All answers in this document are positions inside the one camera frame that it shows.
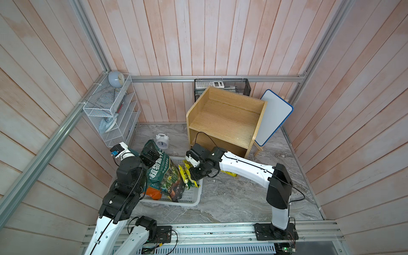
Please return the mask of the yellow fertilizer bag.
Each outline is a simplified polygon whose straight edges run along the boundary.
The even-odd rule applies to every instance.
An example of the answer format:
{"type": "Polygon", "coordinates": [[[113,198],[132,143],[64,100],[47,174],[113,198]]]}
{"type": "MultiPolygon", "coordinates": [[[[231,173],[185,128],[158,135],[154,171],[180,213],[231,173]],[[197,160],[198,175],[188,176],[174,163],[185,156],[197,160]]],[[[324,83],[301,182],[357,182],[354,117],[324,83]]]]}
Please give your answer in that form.
{"type": "Polygon", "coordinates": [[[231,172],[228,172],[228,171],[222,171],[222,170],[221,170],[221,172],[223,172],[223,173],[225,173],[225,174],[227,174],[227,175],[230,175],[230,176],[232,176],[232,177],[237,177],[237,176],[238,176],[237,174],[231,173],[231,172]]]}
{"type": "Polygon", "coordinates": [[[183,163],[178,166],[178,171],[181,174],[183,182],[187,190],[190,188],[199,188],[200,185],[192,179],[190,168],[192,165],[187,161],[183,160],[183,163]]]}

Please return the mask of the large green soil bag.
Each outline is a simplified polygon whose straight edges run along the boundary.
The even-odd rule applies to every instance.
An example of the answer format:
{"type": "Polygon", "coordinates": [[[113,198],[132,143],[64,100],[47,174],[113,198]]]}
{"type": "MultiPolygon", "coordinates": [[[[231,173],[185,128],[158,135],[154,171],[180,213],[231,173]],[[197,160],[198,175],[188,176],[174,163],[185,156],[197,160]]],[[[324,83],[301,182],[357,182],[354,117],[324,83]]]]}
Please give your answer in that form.
{"type": "Polygon", "coordinates": [[[154,200],[166,196],[172,202],[177,203],[182,198],[186,188],[178,167],[166,152],[158,148],[154,140],[148,140],[144,148],[155,148],[159,152],[156,163],[147,168],[145,194],[154,200]]]}

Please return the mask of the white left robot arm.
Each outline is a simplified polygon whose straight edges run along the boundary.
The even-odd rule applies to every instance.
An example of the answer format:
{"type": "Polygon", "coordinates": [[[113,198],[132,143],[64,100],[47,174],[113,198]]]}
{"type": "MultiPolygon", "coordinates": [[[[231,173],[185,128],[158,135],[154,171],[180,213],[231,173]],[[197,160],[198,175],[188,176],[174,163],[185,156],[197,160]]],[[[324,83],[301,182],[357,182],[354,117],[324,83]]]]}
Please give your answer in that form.
{"type": "Polygon", "coordinates": [[[147,190],[147,171],[159,152],[149,149],[138,155],[123,142],[110,150],[120,159],[116,180],[104,196],[93,236],[85,251],[87,255],[134,255],[138,251],[152,252],[171,242],[172,228],[159,227],[147,216],[132,218],[131,214],[147,190]]]}

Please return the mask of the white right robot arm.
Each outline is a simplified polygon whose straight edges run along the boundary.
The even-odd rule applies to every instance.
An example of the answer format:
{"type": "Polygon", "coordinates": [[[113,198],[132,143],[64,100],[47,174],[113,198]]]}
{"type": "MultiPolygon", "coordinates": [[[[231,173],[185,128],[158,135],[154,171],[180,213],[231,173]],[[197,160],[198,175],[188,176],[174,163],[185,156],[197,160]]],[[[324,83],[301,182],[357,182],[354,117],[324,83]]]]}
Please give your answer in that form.
{"type": "Polygon", "coordinates": [[[290,223],[293,182],[284,165],[262,165],[226,149],[214,147],[208,150],[198,143],[186,152],[186,160],[190,164],[194,181],[210,177],[210,173],[216,170],[237,174],[266,189],[266,202],[272,207],[271,222],[254,224],[257,240],[288,240],[296,237],[290,233],[294,226],[290,223]]]}

